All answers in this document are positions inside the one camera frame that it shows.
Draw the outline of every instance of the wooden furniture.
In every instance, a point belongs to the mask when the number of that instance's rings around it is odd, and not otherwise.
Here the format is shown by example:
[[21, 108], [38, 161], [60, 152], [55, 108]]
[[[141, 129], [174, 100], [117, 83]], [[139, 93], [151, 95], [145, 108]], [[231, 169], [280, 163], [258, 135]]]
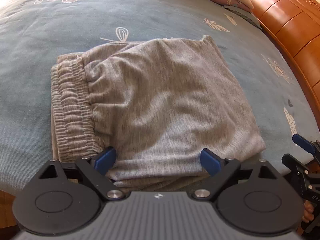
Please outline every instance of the wooden furniture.
[[251, 0], [253, 14], [296, 76], [320, 127], [320, 4]]
[[14, 196], [0, 190], [0, 229], [16, 225], [12, 214], [13, 200]]

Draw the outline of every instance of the metal screw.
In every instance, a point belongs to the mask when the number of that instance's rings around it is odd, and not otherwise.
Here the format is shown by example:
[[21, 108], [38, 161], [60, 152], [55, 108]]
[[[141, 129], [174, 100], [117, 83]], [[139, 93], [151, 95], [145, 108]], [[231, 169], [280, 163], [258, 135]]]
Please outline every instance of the metal screw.
[[210, 191], [206, 189], [197, 189], [195, 191], [195, 195], [197, 197], [209, 197], [210, 196]]
[[122, 196], [123, 196], [123, 193], [117, 189], [110, 190], [107, 193], [107, 197], [109, 198], [121, 198]]

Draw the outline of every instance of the blue clamp handle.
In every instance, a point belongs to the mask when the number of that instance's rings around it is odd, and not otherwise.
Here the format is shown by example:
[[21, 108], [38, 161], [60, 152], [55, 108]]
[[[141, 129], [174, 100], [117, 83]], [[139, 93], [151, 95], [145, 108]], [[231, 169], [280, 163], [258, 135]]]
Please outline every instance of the blue clamp handle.
[[205, 148], [200, 153], [201, 166], [213, 177], [224, 166], [224, 160]]
[[108, 147], [103, 152], [91, 159], [91, 165], [101, 175], [105, 176], [116, 161], [117, 152], [113, 147]]
[[312, 155], [316, 152], [314, 145], [297, 133], [292, 136], [292, 141]]

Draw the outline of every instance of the ribbed gray surface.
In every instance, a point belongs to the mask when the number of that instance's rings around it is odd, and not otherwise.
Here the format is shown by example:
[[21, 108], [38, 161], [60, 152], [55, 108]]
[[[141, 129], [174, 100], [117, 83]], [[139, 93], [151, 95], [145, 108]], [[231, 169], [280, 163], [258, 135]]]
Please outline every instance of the ribbed gray surface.
[[[90, 225], [66, 236], [41, 237], [22, 233], [16, 240], [258, 240], [226, 225], [210, 203], [191, 200], [185, 192], [132, 192], [123, 201], [109, 202]], [[298, 240], [294, 233], [266, 237]]]

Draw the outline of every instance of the blue bedsheet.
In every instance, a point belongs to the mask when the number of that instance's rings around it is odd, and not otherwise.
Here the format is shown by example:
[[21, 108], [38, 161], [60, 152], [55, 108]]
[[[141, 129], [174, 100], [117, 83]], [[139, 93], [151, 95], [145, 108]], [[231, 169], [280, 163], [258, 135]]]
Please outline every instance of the blue bedsheet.
[[0, 1], [0, 190], [16, 194], [52, 157], [50, 68], [57, 56], [111, 41], [202, 35], [242, 86], [280, 172], [285, 153], [309, 162], [292, 133], [319, 138], [292, 71], [261, 30], [209, 0]]

